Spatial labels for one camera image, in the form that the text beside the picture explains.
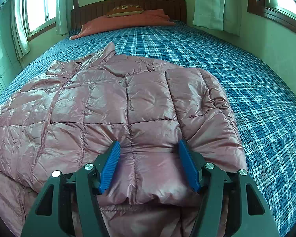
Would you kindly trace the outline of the left green curtain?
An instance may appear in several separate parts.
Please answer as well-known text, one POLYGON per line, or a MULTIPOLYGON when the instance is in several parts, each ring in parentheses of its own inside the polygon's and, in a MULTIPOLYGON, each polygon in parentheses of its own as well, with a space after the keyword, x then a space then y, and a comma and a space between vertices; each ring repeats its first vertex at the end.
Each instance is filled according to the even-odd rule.
POLYGON ((69 8, 70 0, 56 0, 56 34, 65 35, 68 33, 67 10, 69 8))

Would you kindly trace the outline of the pink quilted puffer jacket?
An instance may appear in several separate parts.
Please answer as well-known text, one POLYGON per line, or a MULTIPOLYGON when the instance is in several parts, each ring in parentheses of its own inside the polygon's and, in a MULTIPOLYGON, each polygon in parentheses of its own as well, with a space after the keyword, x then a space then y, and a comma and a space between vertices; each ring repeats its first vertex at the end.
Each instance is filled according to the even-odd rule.
POLYGON ((186 182, 177 145, 224 171, 246 168, 227 95, 208 71, 118 55, 113 43, 53 62, 0 105, 0 217, 20 236, 55 170, 71 173, 119 141, 99 205, 111 236, 188 236, 201 196, 186 182))

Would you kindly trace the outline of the brown patterned pillow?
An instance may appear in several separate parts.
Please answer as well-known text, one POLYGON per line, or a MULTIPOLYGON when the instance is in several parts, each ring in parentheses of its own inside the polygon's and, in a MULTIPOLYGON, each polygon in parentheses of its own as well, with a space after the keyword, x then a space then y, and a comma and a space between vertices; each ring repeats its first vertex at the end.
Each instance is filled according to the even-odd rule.
POLYGON ((144 9, 137 4, 119 5, 117 7, 114 7, 112 10, 110 10, 106 14, 106 17, 112 18, 112 17, 130 16, 133 14, 140 14, 143 11, 144 9))

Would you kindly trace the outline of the blue plaid bed sheet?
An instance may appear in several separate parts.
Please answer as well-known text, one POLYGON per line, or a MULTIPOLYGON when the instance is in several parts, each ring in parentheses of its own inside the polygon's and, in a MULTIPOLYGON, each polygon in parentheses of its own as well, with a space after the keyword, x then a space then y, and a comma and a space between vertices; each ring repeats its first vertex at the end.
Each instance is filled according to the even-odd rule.
POLYGON ((133 27, 65 38, 30 63, 0 95, 0 105, 54 60, 77 59, 116 45, 118 54, 199 67, 225 89, 235 113, 251 176, 274 214, 281 236, 296 224, 296 96, 262 60, 206 32, 173 27, 133 27))

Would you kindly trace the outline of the dark wooden headboard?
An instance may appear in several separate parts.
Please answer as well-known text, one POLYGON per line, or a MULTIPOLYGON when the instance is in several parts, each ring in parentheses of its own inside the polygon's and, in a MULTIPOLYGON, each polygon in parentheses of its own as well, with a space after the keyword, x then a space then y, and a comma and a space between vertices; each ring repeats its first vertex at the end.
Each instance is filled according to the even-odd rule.
POLYGON ((71 29, 79 29, 83 24, 108 13, 139 9, 162 9, 171 20, 187 22, 185 0, 104 0, 72 9, 70 26, 71 29))

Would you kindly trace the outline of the orange folded blanket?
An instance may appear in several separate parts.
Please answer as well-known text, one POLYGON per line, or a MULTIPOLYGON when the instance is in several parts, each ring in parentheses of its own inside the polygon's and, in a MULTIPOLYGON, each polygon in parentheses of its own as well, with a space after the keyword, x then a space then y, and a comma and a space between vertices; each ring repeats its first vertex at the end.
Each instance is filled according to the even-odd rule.
POLYGON ((142 26, 175 26, 176 23, 170 21, 163 9, 145 10, 140 14, 129 16, 107 17, 100 16, 85 23, 77 35, 71 36, 70 40, 82 38, 97 33, 113 31, 117 29, 142 27, 142 26))

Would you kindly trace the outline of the white wardrobe with circles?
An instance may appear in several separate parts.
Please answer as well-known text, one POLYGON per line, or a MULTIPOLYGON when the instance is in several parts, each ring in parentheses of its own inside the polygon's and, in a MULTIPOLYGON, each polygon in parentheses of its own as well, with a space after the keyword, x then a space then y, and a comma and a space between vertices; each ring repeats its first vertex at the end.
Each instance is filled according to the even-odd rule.
POLYGON ((0 95, 22 71, 11 44, 8 26, 0 23, 0 95))

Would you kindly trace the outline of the green curtain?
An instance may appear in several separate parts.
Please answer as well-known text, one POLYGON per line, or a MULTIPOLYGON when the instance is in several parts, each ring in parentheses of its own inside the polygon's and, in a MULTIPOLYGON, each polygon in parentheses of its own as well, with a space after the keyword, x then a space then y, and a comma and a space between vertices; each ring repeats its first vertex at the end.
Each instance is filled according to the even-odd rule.
POLYGON ((241 0, 195 0, 193 25, 239 36, 241 0))
POLYGON ((67 10, 69 8, 70 0, 56 0, 56 34, 65 35, 68 33, 67 10))

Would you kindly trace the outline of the left window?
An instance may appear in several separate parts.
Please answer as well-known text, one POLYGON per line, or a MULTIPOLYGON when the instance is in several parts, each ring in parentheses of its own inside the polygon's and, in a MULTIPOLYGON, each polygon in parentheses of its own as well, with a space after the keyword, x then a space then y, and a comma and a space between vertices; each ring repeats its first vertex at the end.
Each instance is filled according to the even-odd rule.
POLYGON ((12 0, 12 33, 26 43, 55 27, 56 0, 12 0))

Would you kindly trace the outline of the right green curtain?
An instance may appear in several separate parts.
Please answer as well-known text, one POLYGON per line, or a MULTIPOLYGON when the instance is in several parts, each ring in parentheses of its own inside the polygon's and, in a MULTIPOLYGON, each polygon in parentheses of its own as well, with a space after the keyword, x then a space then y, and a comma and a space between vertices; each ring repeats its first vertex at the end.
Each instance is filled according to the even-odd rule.
POLYGON ((241 0, 195 0, 193 25, 239 36, 241 0))

